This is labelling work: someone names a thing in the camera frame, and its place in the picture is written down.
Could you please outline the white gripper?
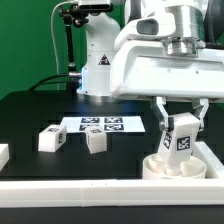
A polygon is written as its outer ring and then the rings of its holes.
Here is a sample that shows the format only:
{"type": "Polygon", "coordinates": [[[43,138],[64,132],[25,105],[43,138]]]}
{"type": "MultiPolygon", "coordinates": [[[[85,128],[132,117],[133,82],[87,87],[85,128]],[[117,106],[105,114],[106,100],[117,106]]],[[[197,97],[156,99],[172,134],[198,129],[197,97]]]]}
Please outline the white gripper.
{"type": "Polygon", "coordinates": [[[153,97],[151,109],[159,128],[168,132],[174,130],[174,118],[165,109],[166,99],[194,99],[194,116],[203,131],[209,101],[224,102],[224,51],[202,49],[196,58],[168,56],[160,42],[129,41],[111,63],[110,91],[120,99],[153,97]]]}

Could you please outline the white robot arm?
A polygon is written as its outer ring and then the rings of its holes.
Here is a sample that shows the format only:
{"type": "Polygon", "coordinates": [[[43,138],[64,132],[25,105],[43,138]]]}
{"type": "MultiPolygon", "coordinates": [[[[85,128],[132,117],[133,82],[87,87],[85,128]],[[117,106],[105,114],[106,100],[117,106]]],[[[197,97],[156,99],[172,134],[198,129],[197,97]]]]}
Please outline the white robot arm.
{"type": "Polygon", "coordinates": [[[203,118],[224,102],[224,50],[214,43],[221,0],[78,0],[90,20],[78,92],[148,100],[164,129],[164,105],[191,102],[203,118]]]}

